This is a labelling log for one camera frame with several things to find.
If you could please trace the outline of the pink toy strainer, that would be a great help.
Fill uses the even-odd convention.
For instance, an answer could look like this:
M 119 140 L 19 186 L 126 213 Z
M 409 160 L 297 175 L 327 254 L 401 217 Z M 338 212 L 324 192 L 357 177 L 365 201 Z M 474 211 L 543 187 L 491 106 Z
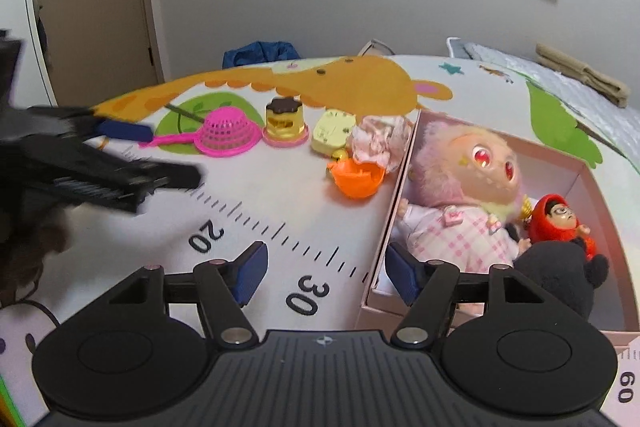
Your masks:
M 213 110 L 194 132 L 161 135 L 142 147 L 192 144 L 210 157 L 231 157 L 248 152 L 262 139 L 262 128 L 242 109 L 226 106 Z

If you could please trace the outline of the orange plastic toy cup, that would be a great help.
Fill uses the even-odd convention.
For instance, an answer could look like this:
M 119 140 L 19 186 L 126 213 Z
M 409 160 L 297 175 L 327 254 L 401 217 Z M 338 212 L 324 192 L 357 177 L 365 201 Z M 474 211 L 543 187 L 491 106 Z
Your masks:
M 374 162 L 359 162 L 352 158 L 334 160 L 326 165 L 338 191 L 351 199 L 373 196 L 385 178 L 385 169 Z

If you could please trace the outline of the yellow pudding toy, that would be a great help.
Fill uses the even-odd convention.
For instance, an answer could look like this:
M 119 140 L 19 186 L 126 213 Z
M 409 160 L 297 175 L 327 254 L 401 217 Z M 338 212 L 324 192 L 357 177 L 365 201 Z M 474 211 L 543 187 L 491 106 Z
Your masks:
M 266 106 L 262 139 L 273 147 L 296 147 L 308 139 L 303 103 L 292 96 L 277 96 Z

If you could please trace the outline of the pink cloth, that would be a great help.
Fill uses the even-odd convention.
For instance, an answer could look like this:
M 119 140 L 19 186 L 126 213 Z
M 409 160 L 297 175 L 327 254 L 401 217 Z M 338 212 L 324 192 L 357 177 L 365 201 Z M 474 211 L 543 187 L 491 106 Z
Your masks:
M 347 148 L 358 164 L 375 164 L 395 172 L 405 157 L 412 124 L 404 116 L 364 116 L 352 128 Z

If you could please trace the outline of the yellow toy camera keychain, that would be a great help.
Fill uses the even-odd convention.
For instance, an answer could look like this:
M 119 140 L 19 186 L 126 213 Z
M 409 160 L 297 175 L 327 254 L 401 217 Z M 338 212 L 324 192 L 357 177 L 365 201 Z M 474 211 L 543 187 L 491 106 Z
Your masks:
M 338 109 L 328 109 L 311 133 L 311 148 L 318 154 L 340 160 L 348 156 L 347 139 L 356 126 L 356 117 Z

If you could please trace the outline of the pink plush doll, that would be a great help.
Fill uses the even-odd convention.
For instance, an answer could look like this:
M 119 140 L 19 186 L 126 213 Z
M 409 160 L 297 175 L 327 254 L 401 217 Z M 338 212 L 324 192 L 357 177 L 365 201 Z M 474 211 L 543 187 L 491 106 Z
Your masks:
M 439 259 L 466 273 L 513 265 L 530 246 L 506 225 L 523 205 L 518 158 L 500 135 L 433 121 L 411 161 L 416 197 L 401 199 L 397 230 L 416 260 Z

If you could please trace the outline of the pink cardboard box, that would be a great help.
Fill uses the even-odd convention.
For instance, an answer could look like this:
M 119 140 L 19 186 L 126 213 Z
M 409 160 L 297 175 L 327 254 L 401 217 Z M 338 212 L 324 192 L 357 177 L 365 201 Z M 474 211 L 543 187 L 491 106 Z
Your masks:
M 408 291 L 388 277 L 396 241 L 472 274 L 501 263 L 567 303 L 623 351 L 639 335 L 639 277 L 583 161 L 514 135 L 421 112 L 396 182 L 356 325 L 390 334 Z

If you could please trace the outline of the black plush toy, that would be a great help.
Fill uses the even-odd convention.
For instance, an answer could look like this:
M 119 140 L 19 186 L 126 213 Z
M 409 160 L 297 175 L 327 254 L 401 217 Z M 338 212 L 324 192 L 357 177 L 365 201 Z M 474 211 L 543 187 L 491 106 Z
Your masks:
M 587 256 L 582 239 L 533 244 L 513 265 L 584 319 L 590 317 L 594 292 L 606 281 L 610 269 L 605 255 Z

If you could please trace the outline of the red hooded figurine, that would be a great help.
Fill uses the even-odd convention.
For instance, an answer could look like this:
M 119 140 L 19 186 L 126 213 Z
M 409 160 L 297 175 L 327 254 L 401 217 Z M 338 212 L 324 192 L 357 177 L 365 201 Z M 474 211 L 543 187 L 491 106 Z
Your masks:
M 575 211 L 559 194 L 548 194 L 538 200 L 529 217 L 527 234 L 533 244 L 552 241 L 576 243 L 584 248 L 588 260 L 598 253 L 591 229 L 577 218 Z

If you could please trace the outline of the brown wooden door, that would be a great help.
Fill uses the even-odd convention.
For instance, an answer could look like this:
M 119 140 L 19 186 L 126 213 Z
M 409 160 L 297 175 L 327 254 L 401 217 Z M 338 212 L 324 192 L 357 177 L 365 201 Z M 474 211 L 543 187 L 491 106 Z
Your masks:
M 90 106 L 155 86 L 148 0 L 37 0 L 55 100 Z

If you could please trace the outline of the blue cloth bundle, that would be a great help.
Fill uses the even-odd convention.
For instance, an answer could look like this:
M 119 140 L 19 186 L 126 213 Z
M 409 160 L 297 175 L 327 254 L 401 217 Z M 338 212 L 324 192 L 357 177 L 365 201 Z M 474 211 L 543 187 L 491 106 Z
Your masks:
M 223 69 L 280 61 L 298 60 L 300 55 L 292 43 L 286 41 L 254 41 L 224 52 Z

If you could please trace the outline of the grey quilted mat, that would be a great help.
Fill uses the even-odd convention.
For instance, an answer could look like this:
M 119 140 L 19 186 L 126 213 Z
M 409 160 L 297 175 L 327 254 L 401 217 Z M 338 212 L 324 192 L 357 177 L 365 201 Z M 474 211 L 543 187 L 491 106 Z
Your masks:
M 577 80 L 523 57 L 503 53 L 459 37 L 448 37 L 446 46 L 450 57 L 472 58 L 524 75 L 535 86 L 555 96 L 574 113 L 593 124 L 597 132 L 639 170 L 638 109 L 617 107 L 597 91 Z

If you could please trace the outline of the folded tan towel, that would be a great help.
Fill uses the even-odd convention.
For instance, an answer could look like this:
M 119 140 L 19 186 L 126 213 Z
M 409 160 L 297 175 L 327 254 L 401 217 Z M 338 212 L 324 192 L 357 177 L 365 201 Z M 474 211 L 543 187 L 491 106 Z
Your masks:
M 578 80 L 580 83 L 600 93 L 617 107 L 627 106 L 630 89 L 625 83 L 611 76 L 602 74 L 587 63 L 563 53 L 552 46 L 542 43 L 536 44 L 537 61 L 540 65 L 554 69 L 566 77 Z

